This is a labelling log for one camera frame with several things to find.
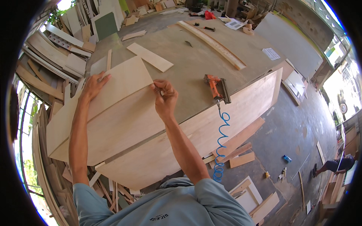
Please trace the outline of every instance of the plastic bag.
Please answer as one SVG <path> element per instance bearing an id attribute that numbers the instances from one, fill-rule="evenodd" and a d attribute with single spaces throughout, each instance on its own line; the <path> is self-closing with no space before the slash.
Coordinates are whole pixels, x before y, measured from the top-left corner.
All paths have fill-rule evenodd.
<path id="1" fill-rule="evenodd" d="M 216 19 L 216 17 L 214 15 L 214 13 L 211 13 L 211 12 L 206 10 L 205 11 L 205 19 L 206 20 L 213 20 L 213 19 Z"/>

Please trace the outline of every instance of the green board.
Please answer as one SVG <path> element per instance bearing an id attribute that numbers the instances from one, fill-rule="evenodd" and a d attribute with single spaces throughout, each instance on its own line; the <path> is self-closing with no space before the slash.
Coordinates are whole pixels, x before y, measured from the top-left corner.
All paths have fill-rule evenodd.
<path id="1" fill-rule="evenodd" d="M 113 13 L 102 16 L 94 24 L 96 25 L 99 41 L 118 31 Z"/>

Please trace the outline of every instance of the man's right hand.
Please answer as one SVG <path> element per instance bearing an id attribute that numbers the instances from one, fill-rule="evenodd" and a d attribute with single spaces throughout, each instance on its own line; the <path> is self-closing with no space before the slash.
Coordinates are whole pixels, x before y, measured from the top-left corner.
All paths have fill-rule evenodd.
<path id="1" fill-rule="evenodd" d="M 178 92 L 167 80 L 156 79 L 150 87 L 156 96 L 156 112 L 162 121 L 166 123 L 169 120 L 173 120 Z"/>

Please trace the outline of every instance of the light blue shirt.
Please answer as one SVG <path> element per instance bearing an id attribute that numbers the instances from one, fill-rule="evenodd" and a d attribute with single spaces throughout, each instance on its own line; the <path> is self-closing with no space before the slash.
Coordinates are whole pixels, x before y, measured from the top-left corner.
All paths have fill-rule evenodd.
<path id="1" fill-rule="evenodd" d="M 255 225 L 224 186 L 212 179 L 202 179 L 195 186 L 156 190 L 116 214 L 89 186 L 78 183 L 73 190 L 80 226 Z"/>

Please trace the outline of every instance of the wheel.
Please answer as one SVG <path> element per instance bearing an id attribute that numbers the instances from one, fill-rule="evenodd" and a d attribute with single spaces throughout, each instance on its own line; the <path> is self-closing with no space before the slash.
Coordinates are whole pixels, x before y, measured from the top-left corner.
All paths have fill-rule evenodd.
<path id="1" fill-rule="evenodd" d="M 347 112 L 347 105 L 346 105 L 345 103 L 342 103 L 342 104 L 340 105 L 340 110 L 341 110 L 342 114 L 346 114 L 346 112 Z"/>

